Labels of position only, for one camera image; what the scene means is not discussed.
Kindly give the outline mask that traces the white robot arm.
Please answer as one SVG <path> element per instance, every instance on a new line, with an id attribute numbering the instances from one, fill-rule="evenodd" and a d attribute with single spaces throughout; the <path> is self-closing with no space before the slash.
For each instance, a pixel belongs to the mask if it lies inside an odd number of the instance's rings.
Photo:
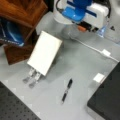
<path id="1" fill-rule="evenodd" d="M 95 0 L 54 0 L 54 18 L 63 24 L 76 24 L 80 31 L 101 29 L 107 23 L 109 8 Z"/>

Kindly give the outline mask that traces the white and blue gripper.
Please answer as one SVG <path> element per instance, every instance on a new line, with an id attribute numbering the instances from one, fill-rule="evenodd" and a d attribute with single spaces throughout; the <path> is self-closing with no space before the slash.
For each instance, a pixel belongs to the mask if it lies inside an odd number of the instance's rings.
<path id="1" fill-rule="evenodd" d="M 101 29 L 107 22 L 109 9 L 93 0 L 67 0 L 63 16 L 79 26 L 90 30 Z"/>

